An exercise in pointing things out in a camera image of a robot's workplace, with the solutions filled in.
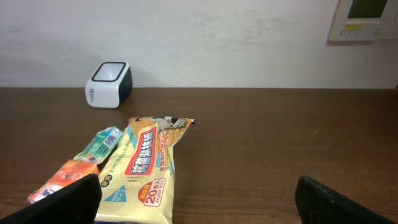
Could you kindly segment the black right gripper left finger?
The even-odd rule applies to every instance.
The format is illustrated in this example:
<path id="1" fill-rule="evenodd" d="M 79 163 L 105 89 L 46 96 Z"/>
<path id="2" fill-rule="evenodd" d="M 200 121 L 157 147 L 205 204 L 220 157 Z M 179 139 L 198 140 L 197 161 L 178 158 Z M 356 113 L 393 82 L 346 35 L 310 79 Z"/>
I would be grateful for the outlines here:
<path id="1" fill-rule="evenodd" d="M 3 224 L 79 224 L 94 223 L 101 200 L 101 187 L 96 174 L 46 196 L 3 219 Z"/>

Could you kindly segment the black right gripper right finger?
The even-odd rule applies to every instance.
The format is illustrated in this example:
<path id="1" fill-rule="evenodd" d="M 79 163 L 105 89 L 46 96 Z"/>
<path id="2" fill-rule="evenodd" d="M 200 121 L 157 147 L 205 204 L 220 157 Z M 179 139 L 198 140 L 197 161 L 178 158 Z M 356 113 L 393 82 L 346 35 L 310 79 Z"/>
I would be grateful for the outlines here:
<path id="1" fill-rule="evenodd" d="M 295 204 L 304 224 L 396 224 L 309 176 L 301 176 Z"/>

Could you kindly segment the orange tissue packet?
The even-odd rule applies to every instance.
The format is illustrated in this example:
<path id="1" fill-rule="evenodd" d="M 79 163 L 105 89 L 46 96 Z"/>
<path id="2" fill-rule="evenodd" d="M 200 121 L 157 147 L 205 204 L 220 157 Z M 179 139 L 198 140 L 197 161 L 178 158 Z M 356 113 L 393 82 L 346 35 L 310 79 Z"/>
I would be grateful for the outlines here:
<path id="1" fill-rule="evenodd" d="M 99 173 L 98 166 L 94 163 L 68 160 L 39 190 L 31 193 L 27 200 L 36 203 L 89 174 Z"/>

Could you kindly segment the yellow wet wipes pack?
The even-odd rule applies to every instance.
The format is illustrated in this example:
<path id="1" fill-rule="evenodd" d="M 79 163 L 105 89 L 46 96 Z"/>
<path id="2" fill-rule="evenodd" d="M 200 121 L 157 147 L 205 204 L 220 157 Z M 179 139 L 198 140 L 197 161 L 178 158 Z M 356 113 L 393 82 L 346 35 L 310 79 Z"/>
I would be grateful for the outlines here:
<path id="1" fill-rule="evenodd" d="M 132 117 L 99 174 L 102 198 L 95 223 L 171 223 L 174 145 L 189 118 Z"/>

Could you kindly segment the teal tissue packet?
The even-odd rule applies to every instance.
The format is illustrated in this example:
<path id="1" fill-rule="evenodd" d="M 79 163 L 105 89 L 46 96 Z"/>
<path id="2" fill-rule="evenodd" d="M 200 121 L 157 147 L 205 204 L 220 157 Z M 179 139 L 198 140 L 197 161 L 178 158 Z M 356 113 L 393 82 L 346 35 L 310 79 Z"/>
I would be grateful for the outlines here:
<path id="1" fill-rule="evenodd" d="M 76 161 L 101 164 L 121 140 L 123 132 L 115 126 L 108 127 L 94 136 L 85 149 L 73 159 Z"/>

